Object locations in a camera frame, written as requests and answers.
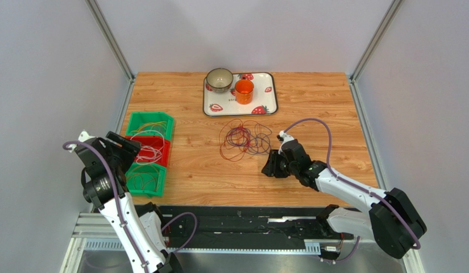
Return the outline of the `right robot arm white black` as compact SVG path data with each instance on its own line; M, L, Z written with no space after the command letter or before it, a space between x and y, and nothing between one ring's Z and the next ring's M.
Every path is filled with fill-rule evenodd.
M369 239L389 256L402 258L420 245L427 226L408 195L393 188L385 191L351 179L325 162L311 160L295 139L270 150L262 173L277 179L294 176L301 185L335 196L355 210L338 206L326 208L322 218L337 233L349 233Z

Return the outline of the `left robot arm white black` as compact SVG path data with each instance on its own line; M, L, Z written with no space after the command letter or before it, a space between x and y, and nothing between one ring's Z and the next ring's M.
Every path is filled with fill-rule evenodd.
M176 255L165 245L159 208L151 202L134 205L127 189L126 172L141 144L111 131L105 138L82 131L76 141L65 143L63 148L83 162L84 198L114 229L133 272L182 272Z

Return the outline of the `red bin middle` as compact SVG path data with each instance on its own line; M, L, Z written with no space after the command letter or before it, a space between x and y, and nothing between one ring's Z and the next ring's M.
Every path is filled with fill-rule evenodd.
M140 143L140 151L135 158L135 163L155 163L167 167L171 149L170 141L154 135L126 136L126 138Z

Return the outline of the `green bin near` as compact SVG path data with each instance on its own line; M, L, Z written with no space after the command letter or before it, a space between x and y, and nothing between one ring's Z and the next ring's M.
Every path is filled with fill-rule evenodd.
M158 164L133 163L126 172L127 188L133 196L162 197L167 169Z

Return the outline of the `green bin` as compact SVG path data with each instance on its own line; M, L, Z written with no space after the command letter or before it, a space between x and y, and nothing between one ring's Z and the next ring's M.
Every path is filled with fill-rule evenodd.
M165 112L133 112L127 125L127 136L163 136L171 141L175 128L175 119Z
M133 196L162 197L167 169L158 164L133 163L126 172L127 188Z

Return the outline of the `green bin far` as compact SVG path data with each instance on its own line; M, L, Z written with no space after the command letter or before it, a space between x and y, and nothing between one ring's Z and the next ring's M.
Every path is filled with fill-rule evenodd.
M133 112L127 125L127 136L163 136L171 141L175 128L175 119L165 112Z

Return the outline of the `strawberry pattern white tray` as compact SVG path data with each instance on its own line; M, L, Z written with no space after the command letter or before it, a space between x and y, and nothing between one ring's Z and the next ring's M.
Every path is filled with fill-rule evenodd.
M267 72L234 74L230 88L215 91L204 79L203 112L209 117L271 115L277 113L279 103L272 74ZM253 83L249 94L242 94L235 87L239 80Z

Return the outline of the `orange translucent cup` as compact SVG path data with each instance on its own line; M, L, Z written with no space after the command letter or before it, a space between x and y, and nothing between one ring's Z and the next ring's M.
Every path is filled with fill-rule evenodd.
M254 83L251 80L242 78L235 84L235 98L239 104L246 105L253 100Z

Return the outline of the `beige ceramic bowl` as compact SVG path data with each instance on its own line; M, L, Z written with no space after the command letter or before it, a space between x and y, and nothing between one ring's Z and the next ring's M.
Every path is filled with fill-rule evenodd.
M206 75L205 81L208 91L222 93L231 88L234 82L234 75L226 68L216 68Z

